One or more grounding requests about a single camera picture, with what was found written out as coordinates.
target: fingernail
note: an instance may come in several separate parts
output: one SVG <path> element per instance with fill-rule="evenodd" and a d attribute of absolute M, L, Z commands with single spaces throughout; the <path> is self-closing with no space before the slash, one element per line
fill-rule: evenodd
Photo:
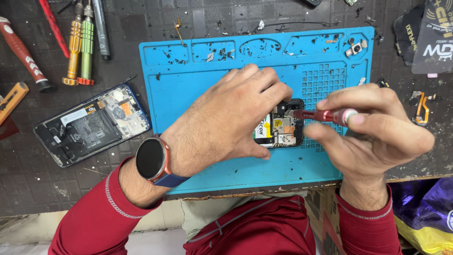
<path fill-rule="evenodd" d="M 327 103 L 327 99 L 323 99 L 321 101 L 319 101 L 317 104 L 316 104 L 316 107 L 317 108 L 321 108 L 323 105 L 325 105 Z"/>
<path fill-rule="evenodd" d="M 359 114 L 353 115 L 351 116 L 351 122 L 353 125 L 363 124 L 365 122 L 365 117 Z"/>

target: man's left hand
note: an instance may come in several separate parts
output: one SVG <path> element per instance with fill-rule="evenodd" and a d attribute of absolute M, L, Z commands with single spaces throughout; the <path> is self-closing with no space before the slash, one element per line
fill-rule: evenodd
<path fill-rule="evenodd" d="M 292 94 L 272 68 L 231 70 L 161 135 L 170 146 L 173 173 L 189 177 L 235 157 L 269 159 L 269 150 L 253 141 L 253 130 Z"/>

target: smartphone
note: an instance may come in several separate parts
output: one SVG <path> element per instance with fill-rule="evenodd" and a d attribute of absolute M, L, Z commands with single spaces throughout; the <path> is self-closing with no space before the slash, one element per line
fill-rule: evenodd
<path fill-rule="evenodd" d="M 148 131 L 134 92 L 120 84 L 34 127 L 60 167 L 68 167 Z"/>
<path fill-rule="evenodd" d="M 304 138 L 304 121 L 287 115 L 296 109 L 304 109 L 301 99 L 279 103 L 255 128 L 253 140 L 267 148 L 300 146 Z"/>

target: hand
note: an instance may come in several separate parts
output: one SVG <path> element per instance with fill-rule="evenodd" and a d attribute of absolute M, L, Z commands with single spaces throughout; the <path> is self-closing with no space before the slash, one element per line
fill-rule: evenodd
<path fill-rule="evenodd" d="M 407 118 L 392 89 L 376 84 L 333 92 L 317 104 L 318 110 L 337 108 L 360 112 L 348 121 L 349 130 L 358 134 L 339 136 L 322 124 L 309 125 L 304 133 L 322 144 L 334 166 L 343 173 L 342 198 L 356 208 L 378 210 L 377 204 L 382 205 L 385 200 L 381 194 L 385 190 L 385 171 L 431 150 L 434 136 Z"/>
<path fill-rule="evenodd" d="M 269 150 L 253 141 L 253 130 L 291 96 L 272 68 L 231 70 L 161 135 L 170 146 L 173 173 L 189 177 L 235 157 L 269 159 Z"/>

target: blue watch strap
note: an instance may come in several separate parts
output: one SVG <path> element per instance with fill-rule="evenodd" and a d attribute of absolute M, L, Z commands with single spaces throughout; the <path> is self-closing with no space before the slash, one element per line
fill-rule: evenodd
<path fill-rule="evenodd" d="M 160 179 L 154 182 L 156 186 L 163 186 L 167 188 L 174 188 L 179 186 L 181 183 L 187 181 L 190 177 L 181 177 L 175 174 L 165 174 Z"/>

